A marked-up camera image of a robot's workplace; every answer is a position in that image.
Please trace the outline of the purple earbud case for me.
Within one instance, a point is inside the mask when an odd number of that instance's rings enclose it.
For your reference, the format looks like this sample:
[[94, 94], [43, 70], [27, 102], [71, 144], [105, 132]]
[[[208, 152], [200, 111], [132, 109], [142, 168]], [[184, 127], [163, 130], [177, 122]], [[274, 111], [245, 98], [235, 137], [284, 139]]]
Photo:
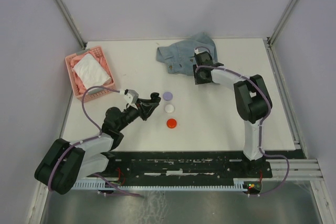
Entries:
[[164, 92], [163, 93], [163, 99], [165, 101], [171, 101], [173, 99], [173, 94], [171, 92]]

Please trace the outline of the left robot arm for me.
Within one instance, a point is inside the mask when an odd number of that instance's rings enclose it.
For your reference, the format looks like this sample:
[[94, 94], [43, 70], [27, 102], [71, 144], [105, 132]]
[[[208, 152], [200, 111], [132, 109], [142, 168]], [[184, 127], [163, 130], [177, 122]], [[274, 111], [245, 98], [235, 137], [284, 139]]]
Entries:
[[130, 94], [125, 98], [129, 103], [124, 110], [114, 106], [106, 110], [97, 135], [75, 143], [63, 138], [55, 140], [36, 168], [34, 178], [50, 190], [64, 195], [77, 180], [94, 173], [112, 176], [116, 164], [110, 151], [120, 145], [124, 137], [122, 130], [138, 118], [147, 120], [161, 102], [156, 92], [151, 93], [149, 99]]

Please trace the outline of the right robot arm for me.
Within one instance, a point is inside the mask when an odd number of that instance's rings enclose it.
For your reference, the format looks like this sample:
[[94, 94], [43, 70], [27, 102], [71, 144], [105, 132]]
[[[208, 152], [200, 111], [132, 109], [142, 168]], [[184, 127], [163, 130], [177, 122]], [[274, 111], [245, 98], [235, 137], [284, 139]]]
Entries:
[[272, 101], [261, 75], [247, 77], [215, 63], [209, 51], [194, 49], [196, 64], [193, 65], [196, 84], [215, 83], [234, 92], [236, 109], [244, 121], [245, 144], [243, 154], [248, 159], [242, 162], [241, 172], [254, 177], [260, 171], [257, 160], [264, 155], [262, 150], [263, 122], [270, 115]]

